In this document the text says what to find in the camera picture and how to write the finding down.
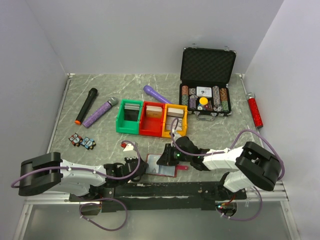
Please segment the red leather card holder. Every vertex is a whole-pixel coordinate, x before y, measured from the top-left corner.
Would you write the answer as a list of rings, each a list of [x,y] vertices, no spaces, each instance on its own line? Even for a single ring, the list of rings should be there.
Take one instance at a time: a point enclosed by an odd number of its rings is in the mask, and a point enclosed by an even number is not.
[[[148,167],[146,169],[146,174],[153,176],[162,177],[172,177],[176,178],[178,171],[187,171],[189,167],[187,165],[177,165],[177,166],[164,166],[158,165],[157,161],[161,157],[160,154],[148,154],[146,156],[146,163]]]

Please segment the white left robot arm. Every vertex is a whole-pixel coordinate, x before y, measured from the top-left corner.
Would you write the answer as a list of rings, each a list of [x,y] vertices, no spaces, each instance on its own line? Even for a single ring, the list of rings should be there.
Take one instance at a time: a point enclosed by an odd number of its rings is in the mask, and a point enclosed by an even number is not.
[[[30,197],[55,191],[93,201],[105,189],[139,182],[146,173],[148,164],[141,158],[126,157],[124,161],[89,166],[62,159],[59,152],[34,157],[21,163],[18,194]]]

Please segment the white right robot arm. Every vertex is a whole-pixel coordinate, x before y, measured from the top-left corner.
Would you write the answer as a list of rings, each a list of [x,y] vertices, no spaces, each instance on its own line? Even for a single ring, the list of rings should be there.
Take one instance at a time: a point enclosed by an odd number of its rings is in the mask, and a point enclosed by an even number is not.
[[[171,167],[188,162],[198,171],[224,170],[218,186],[223,199],[251,187],[271,192],[283,171],[275,154],[252,141],[237,148],[214,150],[197,147],[187,136],[174,140],[165,145],[156,164]]]

